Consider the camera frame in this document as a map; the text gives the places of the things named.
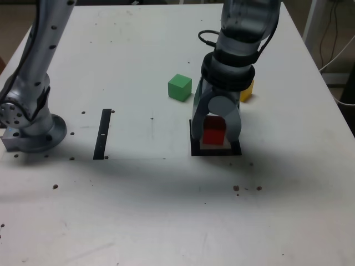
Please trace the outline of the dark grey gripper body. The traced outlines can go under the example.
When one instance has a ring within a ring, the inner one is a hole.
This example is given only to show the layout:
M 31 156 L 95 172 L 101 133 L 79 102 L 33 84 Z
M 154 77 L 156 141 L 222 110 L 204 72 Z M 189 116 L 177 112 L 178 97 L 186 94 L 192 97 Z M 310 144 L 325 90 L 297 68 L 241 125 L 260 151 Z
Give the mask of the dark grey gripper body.
M 227 91 L 213 86 L 210 83 L 203 83 L 203 97 L 211 99 L 216 96 L 224 96 L 236 105 L 240 102 L 240 92 Z

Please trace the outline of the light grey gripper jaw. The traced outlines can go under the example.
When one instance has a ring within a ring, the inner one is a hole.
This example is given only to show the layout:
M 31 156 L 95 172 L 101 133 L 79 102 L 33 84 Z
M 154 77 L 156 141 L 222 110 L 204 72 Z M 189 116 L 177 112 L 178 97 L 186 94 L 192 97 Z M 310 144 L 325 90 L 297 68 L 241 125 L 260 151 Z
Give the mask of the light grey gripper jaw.
M 239 140 L 241 118 L 237 105 L 225 96 L 215 96 L 208 103 L 209 112 L 222 117 L 226 123 L 226 137 L 232 143 Z

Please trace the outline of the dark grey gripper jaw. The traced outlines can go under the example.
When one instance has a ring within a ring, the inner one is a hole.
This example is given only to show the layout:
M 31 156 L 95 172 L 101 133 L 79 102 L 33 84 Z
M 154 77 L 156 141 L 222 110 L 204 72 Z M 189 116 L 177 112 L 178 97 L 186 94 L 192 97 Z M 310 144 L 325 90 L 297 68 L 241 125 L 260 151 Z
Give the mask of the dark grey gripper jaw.
M 210 84 L 204 78 L 200 78 L 194 96 L 191 118 L 191 135 L 194 140 L 200 140 L 204 132 L 204 119 L 209 113 L 208 103 L 211 99 L 210 87 Z

